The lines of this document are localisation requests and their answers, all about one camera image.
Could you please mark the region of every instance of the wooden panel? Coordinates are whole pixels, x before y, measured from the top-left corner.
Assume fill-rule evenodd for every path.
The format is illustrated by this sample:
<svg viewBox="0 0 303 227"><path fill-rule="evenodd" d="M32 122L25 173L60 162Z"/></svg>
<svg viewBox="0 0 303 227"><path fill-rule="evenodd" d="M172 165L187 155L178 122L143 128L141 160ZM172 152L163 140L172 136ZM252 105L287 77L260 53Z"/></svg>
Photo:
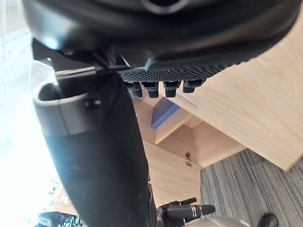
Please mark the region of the wooden panel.
<svg viewBox="0 0 303 227"><path fill-rule="evenodd" d="M168 137L173 131L183 125L191 118L192 114L186 110L179 108L173 115L171 115L162 125L156 129L155 144L160 143Z"/></svg>
<svg viewBox="0 0 303 227"><path fill-rule="evenodd" d="M142 139L150 143L155 142L155 129L152 128L153 107L140 99L133 99L134 109Z"/></svg>
<svg viewBox="0 0 303 227"><path fill-rule="evenodd" d="M191 155L191 161L198 164L193 129L186 125L181 125L180 128L157 144L157 146L184 159L186 159L185 154L189 152Z"/></svg>
<svg viewBox="0 0 303 227"><path fill-rule="evenodd" d="M246 147L203 122L193 129L196 156L204 168L234 155Z"/></svg>
<svg viewBox="0 0 303 227"><path fill-rule="evenodd" d="M78 215L76 209L70 201L65 189L63 188L62 183L59 183L55 193L59 193L59 196L55 198L54 204L52 206L52 211L58 211L66 214Z"/></svg>
<svg viewBox="0 0 303 227"><path fill-rule="evenodd" d="M200 202L200 166L185 165L184 159L146 141L143 142L150 167L156 206L197 197Z"/></svg>
<svg viewBox="0 0 303 227"><path fill-rule="evenodd" d="M270 51L170 100L288 170L303 154L302 36L301 15Z"/></svg>
<svg viewBox="0 0 303 227"><path fill-rule="evenodd" d="M184 124L190 128L195 128L196 126L198 126L199 124L202 123L202 120L196 116L192 116L187 122L185 122Z"/></svg>

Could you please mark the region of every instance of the gray carpet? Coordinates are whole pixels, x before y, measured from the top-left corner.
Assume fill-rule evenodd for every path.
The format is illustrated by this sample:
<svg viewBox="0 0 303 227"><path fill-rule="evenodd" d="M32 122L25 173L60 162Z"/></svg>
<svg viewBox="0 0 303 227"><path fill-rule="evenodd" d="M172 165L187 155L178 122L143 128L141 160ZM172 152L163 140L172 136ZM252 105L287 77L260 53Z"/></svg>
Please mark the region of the gray carpet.
<svg viewBox="0 0 303 227"><path fill-rule="evenodd" d="M216 215L255 227L263 213L278 216L280 227L303 227L303 159L289 172L245 150L201 171L202 204Z"/></svg>

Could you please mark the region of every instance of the blue object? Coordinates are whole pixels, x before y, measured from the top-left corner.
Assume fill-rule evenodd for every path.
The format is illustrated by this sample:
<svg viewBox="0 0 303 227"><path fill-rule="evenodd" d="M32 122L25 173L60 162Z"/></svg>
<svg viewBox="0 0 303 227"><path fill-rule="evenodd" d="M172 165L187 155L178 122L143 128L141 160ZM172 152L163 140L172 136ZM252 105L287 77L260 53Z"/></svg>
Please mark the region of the blue object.
<svg viewBox="0 0 303 227"><path fill-rule="evenodd" d="M172 101L162 98L154 107L152 113L151 127L158 128L166 119L174 114L180 107Z"/></svg>

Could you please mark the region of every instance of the textured black plastic panel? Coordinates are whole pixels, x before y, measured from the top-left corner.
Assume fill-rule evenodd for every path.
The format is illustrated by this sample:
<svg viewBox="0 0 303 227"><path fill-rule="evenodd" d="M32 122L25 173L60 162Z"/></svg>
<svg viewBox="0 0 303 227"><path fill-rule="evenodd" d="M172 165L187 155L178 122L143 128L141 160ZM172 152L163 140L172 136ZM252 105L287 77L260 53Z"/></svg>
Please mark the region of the textured black plastic panel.
<svg viewBox="0 0 303 227"><path fill-rule="evenodd" d="M158 71L145 71L144 69L130 70L120 72L120 76L125 82L196 80L212 77L229 66L230 65L197 66Z"/></svg>

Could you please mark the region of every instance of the black plastic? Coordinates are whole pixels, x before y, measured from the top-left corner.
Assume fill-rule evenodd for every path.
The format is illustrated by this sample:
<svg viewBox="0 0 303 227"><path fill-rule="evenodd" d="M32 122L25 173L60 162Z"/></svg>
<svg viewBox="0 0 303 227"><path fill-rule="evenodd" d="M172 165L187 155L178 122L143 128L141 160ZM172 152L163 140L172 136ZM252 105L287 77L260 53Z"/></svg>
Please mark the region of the black plastic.
<svg viewBox="0 0 303 227"><path fill-rule="evenodd" d="M278 218L274 214L267 213L261 217L257 227L278 227L278 226L279 226Z"/></svg>
<svg viewBox="0 0 303 227"><path fill-rule="evenodd" d="M52 97L43 101L38 96L35 106L79 215L90 227L149 226L148 163L132 101L119 76L99 77L80 96ZM87 107L87 100L100 102Z"/></svg>
<svg viewBox="0 0 303 227"><path fill-rule="evenodd" d="M159 97L159 82L143 82L142 85L147 90L149 98Z"/></svg>
<svg viewBox="0 0 303 227"><path fill-rule="evenodd" d="M23 2L37 40L71 59L107 53L122 64L117 71L127 82L205 79L248 61L288 33L301 5L301 0L189 0L181 11L163 16L148 12L142 0Z"/></svg>

